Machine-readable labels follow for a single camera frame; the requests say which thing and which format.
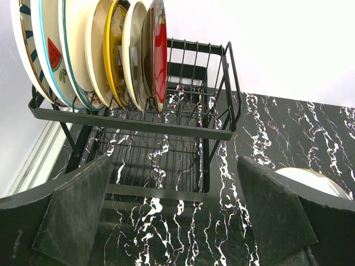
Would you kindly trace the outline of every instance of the marble surface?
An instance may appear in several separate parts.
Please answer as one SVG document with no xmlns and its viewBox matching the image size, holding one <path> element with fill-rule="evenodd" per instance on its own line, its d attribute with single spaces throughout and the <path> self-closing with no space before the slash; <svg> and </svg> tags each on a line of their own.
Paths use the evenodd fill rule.
<svg viewBox="0 0 355 266">
<path fill-rule="evenodd" d="M 236 160 L 309 168 L 355 191 L 355 109 L 242 95 L 237 135 L 222 141 L 210 165 L 203 203 L 110 196 L 104 203 L 90 265 L 259 265 Z M 65 169 L 70 147 L 51 174 Z"/>
</svg>

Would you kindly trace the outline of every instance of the watermelon slice design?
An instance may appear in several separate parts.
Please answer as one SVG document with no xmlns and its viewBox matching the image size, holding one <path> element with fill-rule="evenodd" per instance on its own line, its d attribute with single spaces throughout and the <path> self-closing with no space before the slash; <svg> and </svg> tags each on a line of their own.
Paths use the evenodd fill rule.
<svg viewBox="0 0 355 266">
<path fill-rule="evenodd" d="M 58 48 L 54 45 L 51 39 L 47 39 L 48 42 L 48 55 L 49 55 L 49 63 L 52 72 L 56 72 L 62 63 L 63 56 Z M 65 77 L 67 76 L 67 71 L 63 68 L 59 72 L 59 80 L 65 83 Z"/>
</svg>

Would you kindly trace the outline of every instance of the red plate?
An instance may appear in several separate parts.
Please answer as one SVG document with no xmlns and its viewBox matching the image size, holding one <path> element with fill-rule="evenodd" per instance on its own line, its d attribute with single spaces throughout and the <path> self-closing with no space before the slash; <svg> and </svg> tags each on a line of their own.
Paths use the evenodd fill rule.
<svg viewBox="0 0 355 266">
<path fill-rule="evenodd" d="M 154 0 L 144 19 L 141 59 L 145 92 L 153 97 L 151 103 L 158 112 L 162 112 L 168 64 L 168 40 L 163 0 Z"/>
</svg>

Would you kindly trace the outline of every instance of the yellow plate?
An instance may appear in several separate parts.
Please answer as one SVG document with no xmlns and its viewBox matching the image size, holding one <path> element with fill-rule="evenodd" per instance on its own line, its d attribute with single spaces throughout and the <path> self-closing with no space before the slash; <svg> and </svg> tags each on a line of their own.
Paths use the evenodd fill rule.
<svg viewBox="0 0 355 266">
<path fill-rule="evenodd" d="M 127 108 L 129 95 L 126 91 L 122 66 L 122 31 L 130 4 L 127 0 L 115 1 L 109 10 L 104 32 L 104 62 L 111 91 L 120 106 Z"/>
</svg>

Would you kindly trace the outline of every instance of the dish rack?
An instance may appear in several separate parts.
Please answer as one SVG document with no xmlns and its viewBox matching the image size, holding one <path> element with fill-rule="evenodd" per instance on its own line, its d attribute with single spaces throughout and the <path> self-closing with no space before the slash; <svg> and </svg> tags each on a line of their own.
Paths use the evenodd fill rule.
<svg viewBox="0 0 355 266">
<path fill-rule="evenodd" d="M 161 113 L 150 99 L 145 112 L 132 103 L 113 109 L 114 97 L 100 111 L 64 111 L 56 101 L 51 110 L 41 107 L 44 98 L 32 87 L 32 114 L 59 121 L 73 149 L 66 173 L 108 154 L 113 171 L 107 193 L 203 201 L 210 189 L 210 162 L 220 141 L 234 136 L 241 115 L 232 46 L 168 39 L 168 58 Z M 83 125 L 77 141 L 67 122 Z"/>
</svg>

